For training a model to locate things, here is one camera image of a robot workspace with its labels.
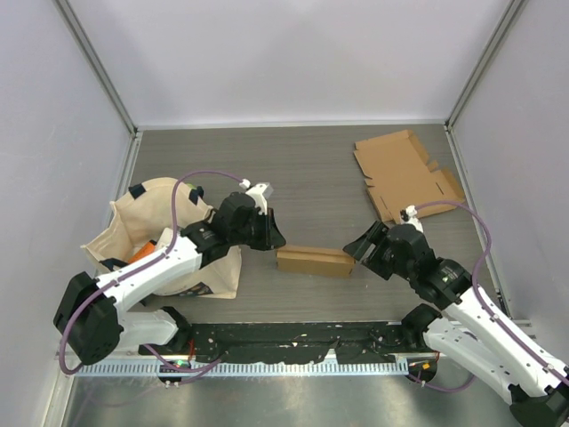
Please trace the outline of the orange item in bag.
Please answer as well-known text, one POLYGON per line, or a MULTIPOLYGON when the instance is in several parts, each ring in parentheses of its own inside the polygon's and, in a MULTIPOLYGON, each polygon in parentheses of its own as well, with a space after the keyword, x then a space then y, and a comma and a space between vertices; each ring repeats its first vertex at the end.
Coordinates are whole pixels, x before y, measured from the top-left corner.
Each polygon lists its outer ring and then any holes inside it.
POLYGON ((143 245, 136 253, 134 253, 128 260, 129 264, 135 263, 146 256, 154 253, 156 250, 156 241, 149 240, 145 245, 143 245))

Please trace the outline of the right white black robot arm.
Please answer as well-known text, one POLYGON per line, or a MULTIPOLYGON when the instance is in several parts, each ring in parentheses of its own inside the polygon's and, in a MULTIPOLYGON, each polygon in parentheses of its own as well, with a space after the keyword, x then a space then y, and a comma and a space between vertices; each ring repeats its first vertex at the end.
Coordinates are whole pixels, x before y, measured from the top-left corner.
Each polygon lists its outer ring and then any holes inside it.
POLYGON ((459 263, 435 255, 415 226, 375 222, 343 248, 384 279, 408 282, 422 303, 401 321, 413 351, 429 347, 470 371, 509 405, 523 426, 568 420, 568 365, 508 318, 459 263))

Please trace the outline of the brown cardboard box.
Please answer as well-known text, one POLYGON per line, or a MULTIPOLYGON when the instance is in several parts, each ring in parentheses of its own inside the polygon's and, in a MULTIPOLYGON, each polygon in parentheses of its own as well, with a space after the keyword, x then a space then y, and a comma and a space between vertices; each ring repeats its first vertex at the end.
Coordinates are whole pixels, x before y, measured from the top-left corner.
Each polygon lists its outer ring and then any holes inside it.
POLYGON ((276 265, 283 272, 348 278, 355 260, 340 249, 287 245, 276 250, 276 265))
POLYGON ((465 201, 453 172, 440 166, 411 130, 357 141, 354 156, 383 221, 400 223, 399 213, 409 205, 465 201))

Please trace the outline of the beige canvas tote bag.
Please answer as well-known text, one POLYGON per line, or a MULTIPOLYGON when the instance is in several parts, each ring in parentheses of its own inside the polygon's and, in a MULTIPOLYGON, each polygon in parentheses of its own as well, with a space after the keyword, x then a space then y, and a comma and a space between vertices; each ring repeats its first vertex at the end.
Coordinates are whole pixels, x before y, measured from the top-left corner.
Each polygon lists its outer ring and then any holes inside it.
MULTIPOLYGON (((112 219, 109 226, 90 243, 83 245, 87 258, 98 273, 116 270, 149 240, 162 248, 170 243, 172 209, 176 209, 180 228, 203 220, 212 212, 197 194, 181 184, 174 189, 174 178, 155 178, 130 187, 110 203, 112 219)), ((154 292, 156 296, 203 296, 234 299, 242 267, 241 249, 232 247, 226 257, 192 274, 182 276, 154 292)))

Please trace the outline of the aluminium front rail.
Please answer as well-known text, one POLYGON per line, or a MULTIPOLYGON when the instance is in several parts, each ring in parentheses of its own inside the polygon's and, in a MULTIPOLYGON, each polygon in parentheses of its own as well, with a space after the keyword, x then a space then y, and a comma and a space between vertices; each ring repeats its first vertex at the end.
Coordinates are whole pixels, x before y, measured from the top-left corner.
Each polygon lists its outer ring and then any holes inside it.
MULTIPOLYGON (((511 321, 513 323, 515 323, 517 325, 517 327, 519 327, 521 330, 523 330, 527 335, 529 335, 530 337, 532 337, 532 339, 536 339, 537 336, 537 332, 535 330, 534 324, 530 319, 511 319, 511 321)), ((383 324, 384 326, 400 326, 401 322, 398 321, 381 321, 379 322, 380 324, 383 324)), ((57 358, 60 355, 60 350, 59 350, 59 344, 60 341, 58 342, 57 345, 57 349, 55 351, 55 357, 57 358)))

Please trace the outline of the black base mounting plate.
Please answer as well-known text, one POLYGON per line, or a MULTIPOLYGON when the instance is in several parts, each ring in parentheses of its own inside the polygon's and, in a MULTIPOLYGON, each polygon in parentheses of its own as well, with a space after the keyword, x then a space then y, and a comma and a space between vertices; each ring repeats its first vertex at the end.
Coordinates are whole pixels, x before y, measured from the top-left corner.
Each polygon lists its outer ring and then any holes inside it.
POLYGON ((163 356, 193 355, 205 364, 307 365, 333 351, 340 364, 391 362, 398 354, 430 354, 411 330, 389 322, 191 324, 181 343, 155 346, 163 356))

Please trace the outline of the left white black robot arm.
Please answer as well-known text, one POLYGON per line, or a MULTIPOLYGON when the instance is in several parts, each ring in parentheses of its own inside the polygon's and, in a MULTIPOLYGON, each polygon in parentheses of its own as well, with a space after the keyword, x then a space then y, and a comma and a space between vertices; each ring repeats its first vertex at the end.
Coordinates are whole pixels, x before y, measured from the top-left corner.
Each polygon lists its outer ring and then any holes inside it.
POLYGON ((226 259, 239 246, 257 251, 284 246, 268 206, 271 191, 262 182, 233 192, 211 217, 175 230, 172 243, 144 259, 96 278, 77 273, 53 319, 61 334, 59 356, 71 348, 82 366, 90 366, 114 350, 145 344, 181 354, 189 333, 180 313, 172 307, 152 312, 134 312, 132 307, 173 281, 226 259))

